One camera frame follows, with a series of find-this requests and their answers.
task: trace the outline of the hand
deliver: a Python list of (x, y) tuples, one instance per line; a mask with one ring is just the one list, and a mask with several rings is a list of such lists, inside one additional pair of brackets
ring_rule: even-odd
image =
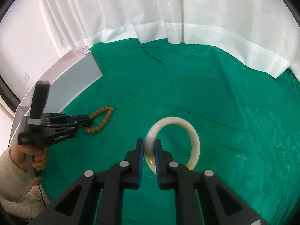
[(34, 156), (32, 166), (37, 171), (41, 171), (45, 169), (46, 162), (49, 159), (48, 150), (49, 147), (41, 149), (33, 145), (18, 145), (16, 143), (11, 147), (10, 158), (18, 167), (26, 170), (27, 165), (25, 154), (30, 154)]

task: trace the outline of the wire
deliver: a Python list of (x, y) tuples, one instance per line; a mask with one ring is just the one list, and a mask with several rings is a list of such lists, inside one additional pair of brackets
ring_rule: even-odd
[(39, 190), (40, 190), (40, 195), (41, 195), (41, 197), (42, 197), (42, 201), (43, 201), (43, 203), (44, 203), (44, 206), (46, 207), (46, 204), (45, 204), (45, 201), (44, 201), (44, 198), (43, 198), (43, 194), (42, 194), (42, 191), (41, 191), (40, 183), (37, 182), (37, 185), (38, 185), (38, 188), (39, 188)]

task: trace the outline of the wall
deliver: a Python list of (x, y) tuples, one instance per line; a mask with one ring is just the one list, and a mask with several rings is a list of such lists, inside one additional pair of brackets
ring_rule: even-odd
[[(0, 23), (0, 75), (5, 82), (21, 100), (58, 59), (39, 0), (15, 0)], [(24, 72), (30, 77), (25, 85)]]
[(8, 147), (13, 117), (0, 104), (0, 155)]

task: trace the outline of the curtain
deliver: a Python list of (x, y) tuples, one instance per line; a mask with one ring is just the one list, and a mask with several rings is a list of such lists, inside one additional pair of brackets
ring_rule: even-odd
[(248, 67), (300, 80), (300, 29), (282, 0), (39, 0), (60, 56), (98, 42), (167, 38), (216, 46)]

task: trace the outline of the power socket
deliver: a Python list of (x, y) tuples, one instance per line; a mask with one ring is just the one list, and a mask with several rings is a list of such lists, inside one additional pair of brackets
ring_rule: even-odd
[(28, 73), (26, 73), (26, 72), (23, 73), (23, 75), (21, 77), (21, 81), (22, 81), (23, 85), (25, 85), (29, 79), (30, 79), (30, 77), (29, 77)]

